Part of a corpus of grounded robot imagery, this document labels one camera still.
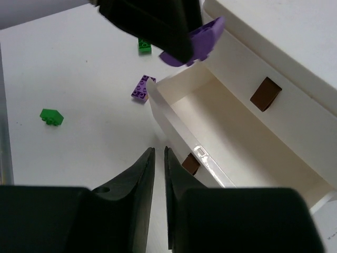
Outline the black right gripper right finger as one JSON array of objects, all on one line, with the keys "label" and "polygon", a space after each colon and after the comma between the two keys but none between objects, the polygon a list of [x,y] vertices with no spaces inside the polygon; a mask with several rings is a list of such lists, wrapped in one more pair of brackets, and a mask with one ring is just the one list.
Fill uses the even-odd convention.
[{"label": "black right gripper right finger", "polygon": [[324,252],[291,188],[209,188],[164,151],[168,247],[173,252]]}]

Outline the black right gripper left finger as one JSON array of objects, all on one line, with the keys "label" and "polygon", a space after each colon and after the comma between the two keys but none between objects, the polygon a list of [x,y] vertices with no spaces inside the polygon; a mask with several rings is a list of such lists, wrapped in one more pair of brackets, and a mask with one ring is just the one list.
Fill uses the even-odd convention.
[{"label": "black right gripper left finger", "polygon": [[1,252],[145,252],[155,150],[105,184],[1,186]]}]

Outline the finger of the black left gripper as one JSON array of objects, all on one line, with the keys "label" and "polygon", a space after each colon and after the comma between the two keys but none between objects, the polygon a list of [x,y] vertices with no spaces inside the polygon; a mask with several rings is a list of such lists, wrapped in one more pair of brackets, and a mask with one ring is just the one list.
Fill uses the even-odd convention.
[{"label": "finger of the black left gripper", "polygon": [[155,45],[179,61],[194,54],[189,32],[202,26],[198,0],[89,1],[122,31]]}]

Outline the purple lego brick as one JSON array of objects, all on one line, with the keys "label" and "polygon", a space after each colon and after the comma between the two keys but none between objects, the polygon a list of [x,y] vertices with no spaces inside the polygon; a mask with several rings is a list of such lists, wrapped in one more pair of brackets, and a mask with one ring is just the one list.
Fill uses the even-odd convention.
[{"label": "purple lego brick", "polygon": [[203,24],[200,14],[196,17],[190,16],[187,21],[189,38],[193,48],[192,56],[187,61],[182,62],[164,51],[159,55],[159,58],[169,66],[191,66],[196,60],[206,60],[224,31],[225,20],[223,16],[217,17],[206,24]]}]

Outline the purple lego plate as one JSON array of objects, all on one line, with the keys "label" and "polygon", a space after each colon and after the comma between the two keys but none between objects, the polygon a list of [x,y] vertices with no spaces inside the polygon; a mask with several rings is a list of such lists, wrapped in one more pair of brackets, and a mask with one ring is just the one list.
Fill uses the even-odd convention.
[{"label": "purple lego plate", "polygon": [[131,98],[138,103],[144,104],[148,100],[148,93],[147,93],[147,88],[146,88],[146,83],[148,80],[152,80],[154,83],[156,83],[156,78],[143,75],[134,88]]}]

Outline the white drawer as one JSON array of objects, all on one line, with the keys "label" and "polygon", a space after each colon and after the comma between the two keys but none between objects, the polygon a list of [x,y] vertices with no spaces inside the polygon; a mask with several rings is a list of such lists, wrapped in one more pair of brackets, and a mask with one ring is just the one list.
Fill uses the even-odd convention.
[{"label": "white drawer", "polygon": [[336,193],[336,116],[229,32],[203,62],[147,83],[153,116],[206,185],[290,187],[312,212]]}]

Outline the white three-drawer storage box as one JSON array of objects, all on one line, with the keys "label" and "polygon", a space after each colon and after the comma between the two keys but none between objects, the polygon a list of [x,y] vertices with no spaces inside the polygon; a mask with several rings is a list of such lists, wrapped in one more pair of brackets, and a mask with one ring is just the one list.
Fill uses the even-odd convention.
[{"label": "white three-drawer storage box", "polygon": [[336,1],[205,1],[203,12],[336,114]]}]

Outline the green small lego brick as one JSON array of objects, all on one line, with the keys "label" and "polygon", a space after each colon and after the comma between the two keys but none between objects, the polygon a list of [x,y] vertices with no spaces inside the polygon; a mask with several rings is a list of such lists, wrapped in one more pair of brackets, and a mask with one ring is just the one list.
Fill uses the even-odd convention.
[{"label": "green small lego brick", "polygon": [[42,109],[40,118],[46,122],[47,125],[59,126],[63,123],[64,117],[53,109]]}]

